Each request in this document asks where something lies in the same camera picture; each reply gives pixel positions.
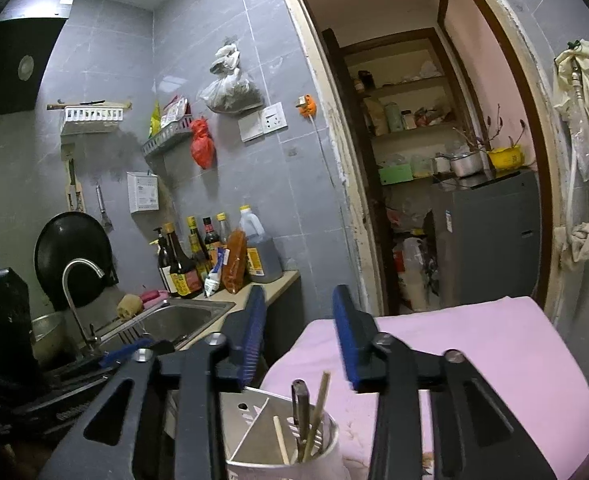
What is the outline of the metal fork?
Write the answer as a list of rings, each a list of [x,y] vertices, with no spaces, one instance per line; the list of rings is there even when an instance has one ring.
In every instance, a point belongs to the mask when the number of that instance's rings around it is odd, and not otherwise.
[[[309,391],[303,379],[293,380],[291,384],[291,400],[293,422],[297,431],[299,431],[299,435],[296,437],[296,461],[301,463],[307,445],[309,416],[311,416],[309,411]]]

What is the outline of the black wok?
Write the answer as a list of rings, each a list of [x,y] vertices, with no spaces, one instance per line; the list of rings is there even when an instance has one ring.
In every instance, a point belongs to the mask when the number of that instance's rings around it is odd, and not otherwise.
[[[112,247],[104,228],[89,214],[78,211],[57,214],[44,225],[34,249],[37,281],[56,311],[68,308],[62,287],[63,270],[77,258],[95,263],[104,272],[98,278],[85,264],[71,270],[69,290],[75,307],[81,308],[98,299],[104,289],[119,283]]]

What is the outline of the steel sink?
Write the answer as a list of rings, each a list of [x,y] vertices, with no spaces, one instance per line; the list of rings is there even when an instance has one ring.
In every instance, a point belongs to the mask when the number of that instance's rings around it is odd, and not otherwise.
[[[181,347],[222,318],[235,304],[203,299],[164,299],[100,336],[99,350],[112,352],[140,339],[167,340]]]

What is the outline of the white paper box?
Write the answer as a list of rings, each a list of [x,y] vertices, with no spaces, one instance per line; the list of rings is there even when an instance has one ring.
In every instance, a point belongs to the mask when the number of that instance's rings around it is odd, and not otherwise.
[[[151,172],[131,172],[126,174],[128,209],[131,214],[158,211],[159,179]]]

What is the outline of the wall socket plate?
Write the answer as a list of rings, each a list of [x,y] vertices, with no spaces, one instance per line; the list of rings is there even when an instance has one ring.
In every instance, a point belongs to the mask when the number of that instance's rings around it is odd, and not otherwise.
[[[288,127],[286,114],[280,102],[247,114],[238,120],[240,139],[250,142]]]

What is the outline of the grey cabinet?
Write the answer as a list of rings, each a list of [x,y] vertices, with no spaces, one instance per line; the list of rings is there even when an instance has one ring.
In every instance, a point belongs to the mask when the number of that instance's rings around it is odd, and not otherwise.
[[[431,206],[443,308],[533,294],[541,251],[534,171],[434,183]]]

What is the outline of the white wall rack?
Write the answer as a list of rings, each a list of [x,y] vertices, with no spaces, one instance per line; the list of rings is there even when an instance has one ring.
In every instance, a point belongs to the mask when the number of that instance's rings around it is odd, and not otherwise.
[[[124,120],[124,114],[132,108],[132,102],[89,101],[81,103],[48,103],[46,110],[62,113],[61,135],[109,133]]]

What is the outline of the yellow bowl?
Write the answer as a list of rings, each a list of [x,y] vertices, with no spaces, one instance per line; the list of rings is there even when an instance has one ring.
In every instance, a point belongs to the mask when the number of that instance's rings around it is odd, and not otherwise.
[[[497,171],[515,170],[524,165],[524,154],[520,145],[495,148],[488,156]]]

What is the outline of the black range hood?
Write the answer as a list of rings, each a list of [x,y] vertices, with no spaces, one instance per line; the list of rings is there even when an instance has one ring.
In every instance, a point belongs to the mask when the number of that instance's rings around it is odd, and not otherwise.
[[[74,0],[10,0],[0,14],[0,115],[35,107]]]

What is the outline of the white utensil holder cup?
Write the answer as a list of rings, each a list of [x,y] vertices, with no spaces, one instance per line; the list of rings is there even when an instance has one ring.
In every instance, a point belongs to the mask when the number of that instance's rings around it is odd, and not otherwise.
[[[339,427],[329,414],[323,414],[311,457],[300,462],[299,428],[289,399],[249,388],[222,394],[221,408],[230,479],[349,478],[340,452]]]

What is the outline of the green box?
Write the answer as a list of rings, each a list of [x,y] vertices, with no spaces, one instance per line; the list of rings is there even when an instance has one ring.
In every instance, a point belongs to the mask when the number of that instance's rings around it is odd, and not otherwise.
[[[382,185],[393,185],[413,181],[413,169],[409,162],[405,164],[382,167],[379,169]]]

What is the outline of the pink floral cloth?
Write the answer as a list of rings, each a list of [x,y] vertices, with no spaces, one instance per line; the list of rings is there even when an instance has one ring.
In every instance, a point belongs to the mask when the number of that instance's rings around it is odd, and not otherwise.
[[[382,392],[355,392],[334,316],[311,322],[268,371],[265,390],[317,389],[355,479],[589,479],[589,390],[526,299],[373,318]]]

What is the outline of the metal pot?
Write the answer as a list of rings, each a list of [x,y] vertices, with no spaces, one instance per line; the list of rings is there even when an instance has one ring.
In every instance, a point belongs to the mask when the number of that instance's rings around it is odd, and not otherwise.
[[[451,170],[457,178],[468,178],[483,170],[479,152],[460,153],[451,156]]]

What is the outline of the orange sauce pouch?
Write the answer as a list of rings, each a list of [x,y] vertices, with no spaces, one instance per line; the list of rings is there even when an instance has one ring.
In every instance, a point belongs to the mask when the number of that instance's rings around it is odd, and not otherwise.
[[[236,294],[244,287],[247,266],[247,237],[241,229],[236,229],[230,234],[226,255],[222,274],[223,285],[227,292]]]

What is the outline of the bag of dried goods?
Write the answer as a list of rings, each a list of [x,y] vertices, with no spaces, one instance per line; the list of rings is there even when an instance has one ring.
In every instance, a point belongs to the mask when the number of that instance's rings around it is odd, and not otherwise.
[[[210,66],[215,79],[198,93],[211,112],[237,116],[264,104],[258,86],[240,61],[241,53],[234,42],[226,42],[216,51]]]

